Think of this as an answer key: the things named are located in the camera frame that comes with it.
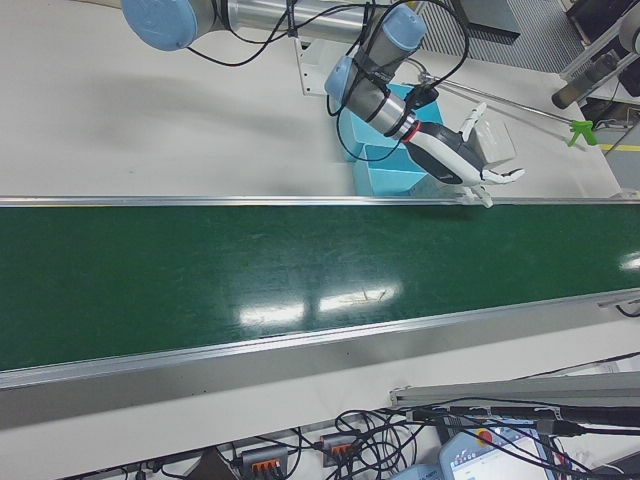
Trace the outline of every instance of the terminal block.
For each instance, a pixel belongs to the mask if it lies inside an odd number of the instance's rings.
[[[320,437],[322,443],[322,466],[334,467],[336,465],[336,458],[349,453],[353,448],[353,444],[358,439],[357,434],[360,433],[354,430],[353,433],[332,433]]]
[[[246,450],[241,455],[240,473],[244,480],[283,478],[287,474],[289,453],[285,447],[264,447]]]

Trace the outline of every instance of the metal bracket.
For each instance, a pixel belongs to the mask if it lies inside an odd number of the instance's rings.
[[[326,95],[324,82],[340,57],[347,52],[349,45],[330,40],[305,40],[304,38],[296,38],[294,44],[302,94]]]

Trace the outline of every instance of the green grabber tool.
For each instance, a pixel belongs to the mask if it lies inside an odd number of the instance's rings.
[[[426,71],[423,71],[420,74],[420,81],[433,81],[439,80],[438,77],[434,77],[433,75],[429,75]],[[481,95],[483,97],[489,98],[491,100],[495,100],[496,102],[503,103],[505,105],[510,105],[512,107],[519,108],[526,112],[536,113],[538,115],[542,115],[543,117],[552,118],[557,120],[558,122],[562,122],[571,127],[571,131],[573,132],[573,138],[569,140],[567,146],[572,147],[578,141],[580,136],[583,136],[588,145],[598,145],[598,139],[596,135],[593,133],[593,122],[591,120],[571,120],[569,118],[561,117],[560,115],[556,115],[555,113],[545,112],[543,110],[538,110],[537,108],[529,107],[528,105],[523,105],[521,103],[514,102],[512,100],[507,100],[506,98],[498,97],[497,95],[493,95],[491,93],[483,92],[482,90],[478,90],[477,88],[467,87],[466,85],[462,85],[460,83],[452,82],[451,80],[445,80],[441,85],[446,85],[454,88],[458,88],[460,90],[464,90],[470,93],[475,93],[476,95]]]

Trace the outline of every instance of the green conveyor belt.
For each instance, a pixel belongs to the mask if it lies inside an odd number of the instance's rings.
[[[640,287],[634,205],[4,208],[0,226],[0,370]]]

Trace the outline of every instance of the red emergency stop button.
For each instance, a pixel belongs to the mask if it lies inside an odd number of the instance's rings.
[[[478,443],[481,447],[486,447],[488,445],[487,442],[493,442],[493,435],[489,430],[481,428],[476,431],[476,435],[478,436]]]

